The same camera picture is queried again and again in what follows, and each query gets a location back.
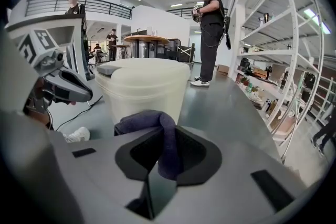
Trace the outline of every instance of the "black railing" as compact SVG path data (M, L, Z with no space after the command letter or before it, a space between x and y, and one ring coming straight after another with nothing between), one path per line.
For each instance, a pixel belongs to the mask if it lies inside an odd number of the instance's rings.
M132 9L103 0L78 0L84 4L85 11L98 12L126 19L132 18ZM26 17L46 12L66 12L70 5L68 0L27 0Z
M177 8L177 9L170 9L170 10L166 10L167 12L170 12L172 14L175 14L177 16L180 16L182 18L185 19L192 19L192 11L193 8ZM227 8L224 8L224 16L227 15Z

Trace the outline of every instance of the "purple cloth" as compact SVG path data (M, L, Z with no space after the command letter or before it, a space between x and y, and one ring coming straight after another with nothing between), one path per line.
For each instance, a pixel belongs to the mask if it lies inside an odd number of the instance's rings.
M145 110L124 117L115 125L119 134L136 132L150 127L163 127L163 151L159 158L159 174L167 179L176 180L181 172L180 159L176 148L175 122L166 113L157 110Z

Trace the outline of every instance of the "white bucket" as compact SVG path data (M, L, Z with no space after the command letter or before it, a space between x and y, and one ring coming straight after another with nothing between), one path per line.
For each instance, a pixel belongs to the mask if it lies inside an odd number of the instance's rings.
M159 110L179 120L189 66L154 58L121 59L100 67L114 67L111 77L97 73L96 82L111 111L113 123L143 110Z

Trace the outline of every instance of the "table surface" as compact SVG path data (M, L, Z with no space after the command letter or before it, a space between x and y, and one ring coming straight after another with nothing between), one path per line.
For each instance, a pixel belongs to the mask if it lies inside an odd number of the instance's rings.
M112 45L112 47L116 48L128 48L130 45Z
M155 36L142 36L142 35L138 35L138 36L128 36L124 38L124 41L126 42L132 42L132 41L136 41L136 40L140 40L143 42L151 42L153 43L154 41L158 41L159 44L168 44L169 40L163 37L155 37Z

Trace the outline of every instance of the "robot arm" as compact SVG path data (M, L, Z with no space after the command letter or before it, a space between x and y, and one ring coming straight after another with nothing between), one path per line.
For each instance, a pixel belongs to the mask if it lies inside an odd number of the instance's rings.
M30 31L17 48L43 80L39 94L32 89L27 109L44 113L52 101L69 104L92 99L92 90L87 82L64 66L64 54L47 30Z

